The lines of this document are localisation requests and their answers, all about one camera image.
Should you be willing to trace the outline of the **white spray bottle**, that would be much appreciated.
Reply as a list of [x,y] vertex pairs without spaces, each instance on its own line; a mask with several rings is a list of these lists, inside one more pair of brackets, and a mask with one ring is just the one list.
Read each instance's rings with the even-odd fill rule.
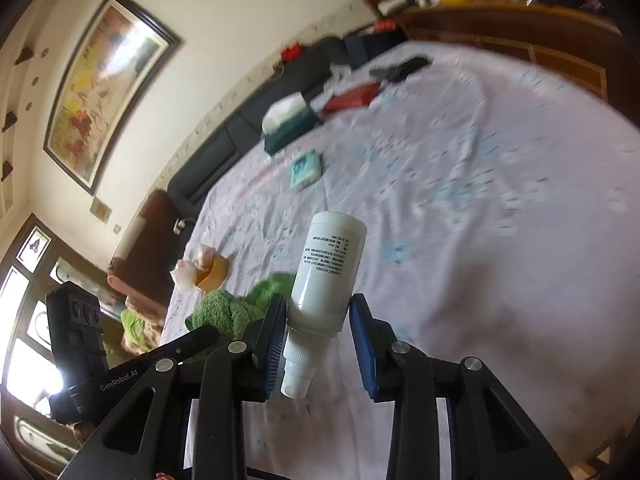
[[315,214],[300,256],[286,314],[281,393],[306,396],[332,340],[341,333],[367,227],[341,212]]

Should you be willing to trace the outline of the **green towel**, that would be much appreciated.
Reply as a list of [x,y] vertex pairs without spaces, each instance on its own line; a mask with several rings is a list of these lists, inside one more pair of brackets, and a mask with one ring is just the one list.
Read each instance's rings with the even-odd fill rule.
[[294,281],[294,274],[273,273],[256,283],[246,296],[234,296],[225,289],[206,292],[184,324],[190,332],[201,326],[213,326],[221,336],[239,339],[248,324],[265,317],[273,295],[291,298]]

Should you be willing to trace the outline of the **white plastic bag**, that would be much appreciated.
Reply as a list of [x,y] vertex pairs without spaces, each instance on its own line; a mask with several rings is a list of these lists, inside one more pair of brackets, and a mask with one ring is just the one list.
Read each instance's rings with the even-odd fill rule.
[[169,275],[179,292],[186,292],[198,284],[212,270],[216,249],[201,245],[196,252],[195,259],[179,259]]

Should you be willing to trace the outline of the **teal wet wipes pack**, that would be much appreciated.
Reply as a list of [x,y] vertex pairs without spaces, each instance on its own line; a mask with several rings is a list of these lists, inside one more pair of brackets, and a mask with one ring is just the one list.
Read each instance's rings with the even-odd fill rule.
[[290,185],[294,191],[302,190],[322,177],[322,159],[317,151],[298,156],[291,168]]

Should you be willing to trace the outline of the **pink floral tablecloth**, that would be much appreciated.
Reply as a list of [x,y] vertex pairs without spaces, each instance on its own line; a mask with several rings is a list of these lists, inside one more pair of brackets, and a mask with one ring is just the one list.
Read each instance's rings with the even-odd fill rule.
[[[477,356],[565,463],[639,414],[639,131],[525,62],[406,42],[378,66],[433,63],[209,191],[184,253],[212,246],[247,294],[297,269],[311,218],[368,229],[355,288],[429,356]],[[299,191],[294,160],[322,177]]]

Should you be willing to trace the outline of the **black sofa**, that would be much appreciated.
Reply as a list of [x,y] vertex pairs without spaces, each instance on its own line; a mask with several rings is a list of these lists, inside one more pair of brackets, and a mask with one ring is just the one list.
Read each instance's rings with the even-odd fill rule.
[[169,181],[167,194],[179,214],[198,216],[210,188],[260,141],[262,118],[274,102],[296,92],[311,101],[323,91],[332,66],[356,70],[406,40],[401,29],[372,34],[356,30],[304,47],[280,73],[241,101]]

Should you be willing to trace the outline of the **dark green tissue box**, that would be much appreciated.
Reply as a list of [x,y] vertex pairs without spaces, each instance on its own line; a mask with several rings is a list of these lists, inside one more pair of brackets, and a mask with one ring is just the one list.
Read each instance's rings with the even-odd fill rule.
[[265,152],[273,156],[322,124],[322,119],[300,92],[273,103],[262,118]]

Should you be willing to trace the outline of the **red wallet pouch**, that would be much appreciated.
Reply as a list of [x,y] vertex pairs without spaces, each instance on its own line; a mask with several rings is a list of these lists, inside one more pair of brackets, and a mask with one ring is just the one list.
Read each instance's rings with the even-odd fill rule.
[[368,107],[380,92],[381,86],[382,84],[379,81],[367,82],[337,96],[332,96],[322,108],[322,112],[324,114],[332,114],[341,110]]

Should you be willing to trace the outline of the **red fabric on sofa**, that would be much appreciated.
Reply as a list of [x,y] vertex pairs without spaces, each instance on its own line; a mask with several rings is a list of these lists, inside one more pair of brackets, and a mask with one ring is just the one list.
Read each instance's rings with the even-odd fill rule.
[[296,58],[299,58],[305,52],[305,50],[306,47],[303,44],[296,42],[296,44],[287,46],[280,52],[280,61],[283,64],[291,63],[292,61],[296,60]]

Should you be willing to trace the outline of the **framed painting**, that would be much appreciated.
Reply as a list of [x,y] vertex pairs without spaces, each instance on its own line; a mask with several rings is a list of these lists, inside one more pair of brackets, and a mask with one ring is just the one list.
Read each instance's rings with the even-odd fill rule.
[[180,46],[170,28],[134,0],[103,0],[58,86],[43,151],[93,195],[120,130]]

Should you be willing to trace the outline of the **wooden cabinet counter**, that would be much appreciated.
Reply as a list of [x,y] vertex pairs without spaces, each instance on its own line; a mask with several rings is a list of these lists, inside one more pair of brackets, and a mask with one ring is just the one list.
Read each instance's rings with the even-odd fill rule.
[[639,45],[599,0],[364,0],[411,39],[464,44],[553,70],[639,120]]

